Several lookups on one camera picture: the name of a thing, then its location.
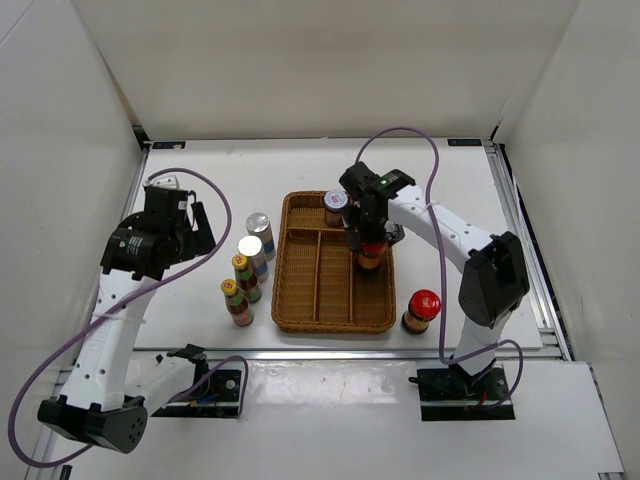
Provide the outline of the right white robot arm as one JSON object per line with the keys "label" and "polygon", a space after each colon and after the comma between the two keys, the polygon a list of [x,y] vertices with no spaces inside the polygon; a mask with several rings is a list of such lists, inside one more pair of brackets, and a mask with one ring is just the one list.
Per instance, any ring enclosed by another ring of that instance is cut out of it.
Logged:
{"label": "right white robot arm", "polygon": [[407,229],[438,250],[441,321],[447,314],[446,266],[461,273],[462,333],[453,356],[441,362],[459,367],[449,375],[452,393],[464,400],[476,397],[485,387],[507,320],[530,290],[520,239],[510,231],[491,234],[430,202],[416,181],[398,169],[380,176],[359,161],[339,183],[354,201],[343,218],[356,251],[363,252],[366,243],[389,241],[389,226]]}

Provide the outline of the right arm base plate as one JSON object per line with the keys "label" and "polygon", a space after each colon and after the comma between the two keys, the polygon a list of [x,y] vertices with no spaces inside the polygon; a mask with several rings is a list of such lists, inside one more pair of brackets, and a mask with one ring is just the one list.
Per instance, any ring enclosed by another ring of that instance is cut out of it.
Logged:
{"label": "right arm base plate", "polygon": [[501,365],[476,376],[461,367],[422,368],[408,378],[418,388],[421,420],[510,421],[516,418],[508,397],[509,383]]}

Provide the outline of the silver-top blue can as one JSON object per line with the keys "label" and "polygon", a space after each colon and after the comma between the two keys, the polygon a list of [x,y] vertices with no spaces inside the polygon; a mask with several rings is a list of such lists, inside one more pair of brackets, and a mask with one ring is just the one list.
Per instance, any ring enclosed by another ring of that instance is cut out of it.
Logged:
{"label": "silver-top blue can", "polygon": [[254,212],[247,217],[245,227],[249,235],[260,239],[266,260],[273,260],[276,256],[276,246],[269,217],[264,213]]}
{"label": "silver-top blue can", "polygon": [[238,252],[244,255],[260,283],[269,278],[268,263],[261,240],[254,235],[242,237],[237,246]]}

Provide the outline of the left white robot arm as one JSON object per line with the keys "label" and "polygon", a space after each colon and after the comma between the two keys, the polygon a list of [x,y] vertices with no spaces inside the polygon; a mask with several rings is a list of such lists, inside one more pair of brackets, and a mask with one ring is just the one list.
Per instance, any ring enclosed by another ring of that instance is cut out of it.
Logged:
{"label": "left white robot arm", "polygon": [[[216,241],[202,202],[155,182],[143,209],[111,234],[100,265],[100,293],[80,354],[58,396],[38,420],[92,447],[133,451],[148,418],[167,404],[222,400],[204,350],[187,345],[159,357],[152,372],[128,382],[127,369],[147,307],[168,270],[210,259]],[[319,191],[293,192],[282,204],[271,316],[296,334],[381,334],[396,320],[394,258],[387,246],[352,252],[343,228],[326,224]]]}

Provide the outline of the white-lid jar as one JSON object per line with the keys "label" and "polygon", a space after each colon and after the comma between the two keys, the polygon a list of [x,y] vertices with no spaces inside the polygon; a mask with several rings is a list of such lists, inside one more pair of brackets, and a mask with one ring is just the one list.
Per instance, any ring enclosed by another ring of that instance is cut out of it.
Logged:
{"label": "white-lid jar", "polygon": [[324,220],[330,227],[340,227],[343,224],[342,212],[349,204],[349,197],[342,190],[327,191],[323,199]]}

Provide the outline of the red-lid sauce jar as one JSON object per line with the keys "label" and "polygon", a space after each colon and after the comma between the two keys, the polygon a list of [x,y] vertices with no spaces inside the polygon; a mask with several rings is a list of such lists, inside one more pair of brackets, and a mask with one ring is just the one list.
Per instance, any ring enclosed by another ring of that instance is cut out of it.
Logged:
{"label": "red-lid sauce jar", "polygon": [[428,289],[417,290],[407,304],[401,325],[409,334],[423,334],[430,322],[440,314],[441,308],[442,302],[438,294]]}
{"label": "red-lid sauce jar", "polygon": [[388,250],[388,243],[362,242],[356,257],[356,266],[363,274],[377,272],[381,268],[382,257]]}

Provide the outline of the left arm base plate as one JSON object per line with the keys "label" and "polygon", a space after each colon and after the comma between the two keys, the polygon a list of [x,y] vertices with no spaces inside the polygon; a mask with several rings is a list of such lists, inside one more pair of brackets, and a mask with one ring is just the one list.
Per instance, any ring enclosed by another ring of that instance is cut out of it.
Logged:
{"label": "left arm base plate", "polygon": [[156,410],[155,418],[239,419],[243,413],[249,377],[248,361],[232,355],[196,373],[205,381],[193,392]]}

